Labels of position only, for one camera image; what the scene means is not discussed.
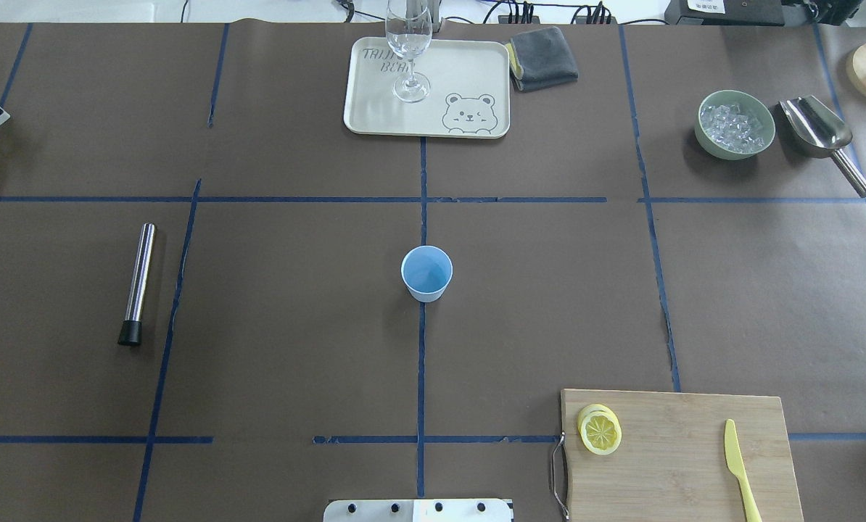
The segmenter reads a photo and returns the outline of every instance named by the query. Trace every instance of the beige tray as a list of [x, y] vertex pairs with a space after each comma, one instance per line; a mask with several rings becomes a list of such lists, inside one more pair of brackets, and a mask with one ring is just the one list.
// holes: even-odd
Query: beige tray
[[406, 67], [376, 36], [352, 46], [343, 122], [355, 133], [447, 138], [500, 138], [510, 128], [510, 65], [497, 42], [436, 40], [416, 60], [430, 79], [423, 101], [394, 96], [394, 79]]
[[[585, 449], [575, 427], [582, 407], [614, 410], [616, 452]], [[742, 460], [762, 520], [802, 522], [791, 446], [778, 397], [562, 390], [573, 522], [745, 522], [737, 479], [726, 468], [724, 428], [735, 420]]]

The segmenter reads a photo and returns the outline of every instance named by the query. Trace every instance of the cutting board handle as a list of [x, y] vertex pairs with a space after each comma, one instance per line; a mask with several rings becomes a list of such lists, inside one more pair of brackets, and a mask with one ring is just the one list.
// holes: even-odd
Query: cutting board handle
[[[558, 502], [558, 507], [562, 511], [562, 516], [566, 520], [572, 519], [569, 515], [569, 509], [565, 506], [565, 502], [562, 502], [562, 499], [558, 495], [558, 490], [556, 490], [556, 453], [559, 450], [562, 450], [562, 476], [565, 476], [566, 480], [569, 477], [569, 462], [565, 457], [565, 431], [562, 431], [562, 435], [558, 438], [558, 444], [556, 444], [556, 448], [553, 448], [552, 454], [549, 455], [549, 487], [552, 488], [552, 495], [556, 496], [556, 502]], [[569, 485], [566, 484], [565, 490], [569, 490]]]

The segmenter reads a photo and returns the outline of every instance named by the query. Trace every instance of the yellow knife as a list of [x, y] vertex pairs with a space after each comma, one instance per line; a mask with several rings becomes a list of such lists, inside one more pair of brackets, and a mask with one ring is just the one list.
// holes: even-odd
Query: yellow knife
[[749, 488], [746, 467], [742, 465], [742, 452], [739, 450], [739, 438], [735, 435], [735, 422], [733, 419], [726, 419], [724, 452], [726, 453], [726, 467], [739, 480], [739, 489], [742, 491], [742, 503], [746, 508], [746, 521], [762, 522], [759, 508], [755, 505], [755, 497], [752, 496], [752, 488]]

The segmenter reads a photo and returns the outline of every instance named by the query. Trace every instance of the blue paper cup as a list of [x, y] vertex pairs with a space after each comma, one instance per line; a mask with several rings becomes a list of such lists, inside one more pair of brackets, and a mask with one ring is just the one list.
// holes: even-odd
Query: blue paper cup
[[435, 246], [419, 246], [400, 262], [400, 277], [414, 299], [430, 303], [440, 298], [453, 279], [453, 261]]

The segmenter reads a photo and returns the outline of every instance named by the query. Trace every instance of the black rubber tip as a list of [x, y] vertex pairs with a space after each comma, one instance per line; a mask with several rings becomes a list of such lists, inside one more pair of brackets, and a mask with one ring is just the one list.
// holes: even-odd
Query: black rubber tip
[[120, 327], [117, 343], [124, 347], [138, 347], [142, 342], [142, 323], [138, 320], [125, 320]]

